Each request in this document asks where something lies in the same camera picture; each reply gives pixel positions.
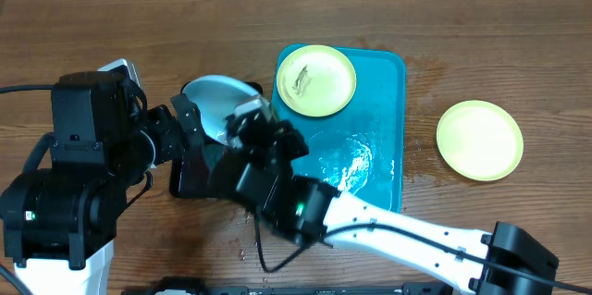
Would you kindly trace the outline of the yellow-green plate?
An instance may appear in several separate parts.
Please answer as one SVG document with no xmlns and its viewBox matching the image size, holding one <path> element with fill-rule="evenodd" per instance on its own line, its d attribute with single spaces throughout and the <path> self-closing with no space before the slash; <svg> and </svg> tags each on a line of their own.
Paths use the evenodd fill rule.
<svg viewBox="0 0 592 295">
<path fill-rule="evenodd" d="M 327 45 L 305 45 L 279 65 L 277 92 L 294 112 L 307 117 L 338 113 L 352 99 L 357 75 L 351 60 Z"/>
<path fill-rule="evenodd" d="M 477 181 L 510 175 L 524 153 L 523 135 L 513 117 L 481 100 L 450 107 L 438 122 L 436 140 L 444 161 L 457 173 Z"/>
</svg>

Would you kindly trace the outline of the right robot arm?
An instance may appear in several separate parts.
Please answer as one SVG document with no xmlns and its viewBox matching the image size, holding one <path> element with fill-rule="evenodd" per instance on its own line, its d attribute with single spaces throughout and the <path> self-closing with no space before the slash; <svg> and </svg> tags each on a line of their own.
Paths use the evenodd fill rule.
<svg viewBox="0 0 592 295">
<path fill-rule="evenodd" d="M 227 118 L 230 152 L 218 166 L 229 197 L 303 251 L 317 242 L 410 266 L 460 294 L 550 294 L 589 288 L 556 280 L 557 257 L 523 229 L 443 227 L 373 206 L 316 178 L 294 175 L 308 147 L 267 108 Z"/>
</svg>

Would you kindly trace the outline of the light blue plate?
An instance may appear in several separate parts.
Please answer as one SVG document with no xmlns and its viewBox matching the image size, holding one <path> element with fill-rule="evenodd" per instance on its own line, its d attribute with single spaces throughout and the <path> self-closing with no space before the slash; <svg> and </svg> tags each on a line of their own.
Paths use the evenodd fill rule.
<svg viewBox="0 0 592 295">
<path fill-rule="evenodd" d="M 188 82 L 181 92 L 199 108 L 204 133 L 213 141 L 227 145 L 226 118 L 238 104 L 262 95 L 263 88 L 256 82 L 207 75 Z"/>
</svg>

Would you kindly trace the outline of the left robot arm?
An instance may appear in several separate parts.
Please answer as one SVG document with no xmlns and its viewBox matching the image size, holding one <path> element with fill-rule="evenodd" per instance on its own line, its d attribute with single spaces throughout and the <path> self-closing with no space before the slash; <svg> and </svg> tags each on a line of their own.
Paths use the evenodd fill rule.
<svg viewBox="0 0 592 295">
<path fill-rule="evenodd" d="M 21 294 L 103 294 L 128 189 L 204 143 L 184 94 L 150 107 L 132 68 L 76 72 L 49 88 L 53 129 L 2 192 L 1 274 Z"/>
</svg>

